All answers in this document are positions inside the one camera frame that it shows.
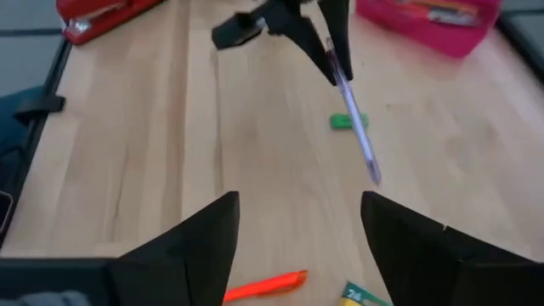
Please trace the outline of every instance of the orange highlighter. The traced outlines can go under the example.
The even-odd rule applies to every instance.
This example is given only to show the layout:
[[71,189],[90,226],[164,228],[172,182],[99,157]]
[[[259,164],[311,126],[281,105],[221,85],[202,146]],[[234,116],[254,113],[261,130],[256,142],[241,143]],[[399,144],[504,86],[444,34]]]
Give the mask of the orange highlighter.
[[307,270],[291,272],[267,280],[229,290],[224,295],[224,303],[242,298],[263,298],[279,293],[286,293],[299,288],[308,276]]

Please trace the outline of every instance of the pink pencil case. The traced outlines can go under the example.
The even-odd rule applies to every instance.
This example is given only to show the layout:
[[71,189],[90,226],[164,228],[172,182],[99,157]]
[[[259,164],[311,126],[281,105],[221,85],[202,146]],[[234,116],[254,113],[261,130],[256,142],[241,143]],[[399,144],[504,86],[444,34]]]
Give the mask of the pink pencil case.
[[357,14],[454,58],[465,57],[478,46],[495,24],[501,7],[501,0],[456,0],[453,3],[468,3],[478,9],[478,24],[468,27],[407,14],[394,1],[357,0]]

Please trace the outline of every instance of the wooden desk surface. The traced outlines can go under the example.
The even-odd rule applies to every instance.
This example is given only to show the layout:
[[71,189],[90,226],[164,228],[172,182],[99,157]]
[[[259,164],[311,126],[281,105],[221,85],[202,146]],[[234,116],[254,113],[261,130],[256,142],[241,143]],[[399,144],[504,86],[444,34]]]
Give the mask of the wooden desk surface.
[[171,0],[72,49],[3,256],[122,254],[239,190],[229,285],[309,269],[301,291],[240,304],[333,304],[346,280],[386,297],[359,216],[376,190],[544,260],[544,94],[498,34],[452,62],[351,20],[375,187],[355,136],[328,126],[341,96],[294,44],[214,51],[212,26],[252,5]]

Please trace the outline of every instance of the green eraser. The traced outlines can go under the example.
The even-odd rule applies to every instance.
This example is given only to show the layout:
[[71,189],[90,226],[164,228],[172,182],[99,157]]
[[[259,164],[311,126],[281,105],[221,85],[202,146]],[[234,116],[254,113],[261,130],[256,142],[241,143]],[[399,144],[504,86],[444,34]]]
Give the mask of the green eraser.
[[[360,114],[360,118],[363,120],[363,125],[368,128],[368,115]],[[332,129],[351,129],[351,119],[346,114],[332,114],[330,118]]]

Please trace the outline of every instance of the red stapler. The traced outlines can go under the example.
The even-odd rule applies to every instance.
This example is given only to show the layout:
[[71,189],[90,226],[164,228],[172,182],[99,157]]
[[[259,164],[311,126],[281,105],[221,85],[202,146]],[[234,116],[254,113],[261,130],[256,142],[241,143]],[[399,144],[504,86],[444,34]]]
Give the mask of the red stapler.
[[164,0],[56,0],[71,43],[84,44]]

